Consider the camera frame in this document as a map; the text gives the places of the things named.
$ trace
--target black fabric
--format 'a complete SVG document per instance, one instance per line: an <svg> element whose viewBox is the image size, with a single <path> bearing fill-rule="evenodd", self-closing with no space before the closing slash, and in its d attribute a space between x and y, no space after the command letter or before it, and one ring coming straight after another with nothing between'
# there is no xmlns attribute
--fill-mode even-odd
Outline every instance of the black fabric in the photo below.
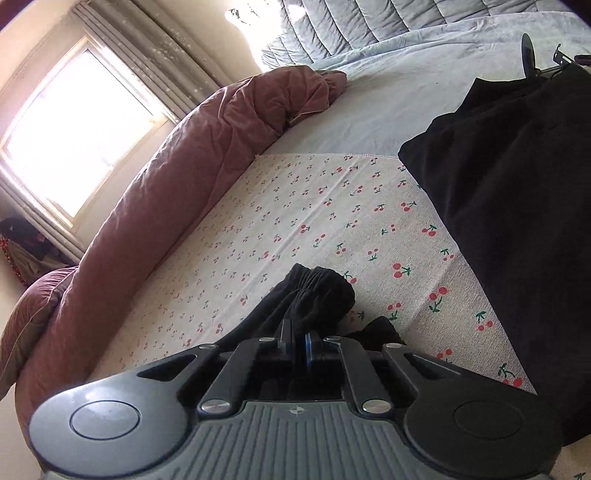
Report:
<svg viewBox="0 0 591 480"><path fill-rule="evenodd" d="M10 217L0 222L0 233L5 238L18 243L38 260L51 250L51 242L35 227L21 217Z"/></svg>
<svg viewBox="0 0 591 480"><path fill-rule="evenodd" d="M400 160L457 242L565 440L591 433L591 76L477 79Z"/></svg>
<svg viewBox="0 0 591 480"><path fill-rule="evenodd" d="M337 272L295 264L285 279L217 344L222 351L231 351L247 338L279 336L283 318L291 319L296 336L310 330L320 336L333 335L354 304L353 287Z"/></svg>

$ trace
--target sheer curtain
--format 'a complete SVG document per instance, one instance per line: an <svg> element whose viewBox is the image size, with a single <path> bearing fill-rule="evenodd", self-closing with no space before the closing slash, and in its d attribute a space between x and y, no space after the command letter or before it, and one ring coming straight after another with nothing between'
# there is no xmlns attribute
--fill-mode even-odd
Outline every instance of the sheer curtain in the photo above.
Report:
<svg viewBox="0 0 591 480"><path fill-rule="evenodd" d="M153 0L83 0L73 13L179 120L231 83Z"/></svg>
<svg viewBox="0 0 591 480"><path fill-rule="evenodd" d="M177 122L231 83L153 0L83 0L73 7L70 19L82 20L97 43L111 49ZM66 256L80 261L85 246L3 161L0 201L9 203Z"/></svg>

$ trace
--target sunlight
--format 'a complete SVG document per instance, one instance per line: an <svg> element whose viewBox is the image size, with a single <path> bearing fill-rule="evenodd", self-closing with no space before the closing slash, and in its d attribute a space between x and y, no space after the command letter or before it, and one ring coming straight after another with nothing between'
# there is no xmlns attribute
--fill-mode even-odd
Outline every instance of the sunlight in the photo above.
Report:
<svg viewBox="0 0 591 480"><path fill-rule="evenodd" d="M152 127L152 115L85 50L37 95L5 151L34 192L75 217L115 163Z"/></svg>

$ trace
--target cherry print sheet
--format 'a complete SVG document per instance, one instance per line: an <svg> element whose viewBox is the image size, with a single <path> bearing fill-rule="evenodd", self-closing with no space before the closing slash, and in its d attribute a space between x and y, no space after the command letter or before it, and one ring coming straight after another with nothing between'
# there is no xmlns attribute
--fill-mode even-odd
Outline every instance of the cherry print sheet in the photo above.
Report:
<svg viewBox="0 0 591 480"><path fill-rule="evenodd" d="M353 285L356 304L342 333L384 315L409 345L534 391L472 270L404 165L344 154L258 157L150 276L93 377L218 340L295 262L332 268ZM584 467L572 447L563 457L561 478Z"/></svg>

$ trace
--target round button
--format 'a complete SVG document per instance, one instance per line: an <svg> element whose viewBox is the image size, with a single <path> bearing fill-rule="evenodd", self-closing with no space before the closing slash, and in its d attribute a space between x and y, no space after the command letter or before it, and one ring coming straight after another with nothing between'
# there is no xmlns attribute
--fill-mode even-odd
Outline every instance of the round button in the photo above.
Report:
<svg viewBox="0 0 591 480"><path fill-rule="evenodd" d="M78 435L90 440L112 440L127 435L139 424L139 412L120 401L96 401L80 407L70 418Z"/></svg>
<svg viewBox="0 0 591 480"><path fill-rule="evenodd" d="M464 432L487 440L510 437L523 425L521 415L512 406L484 400L464 403L456 409L453 419Z"/></svg>

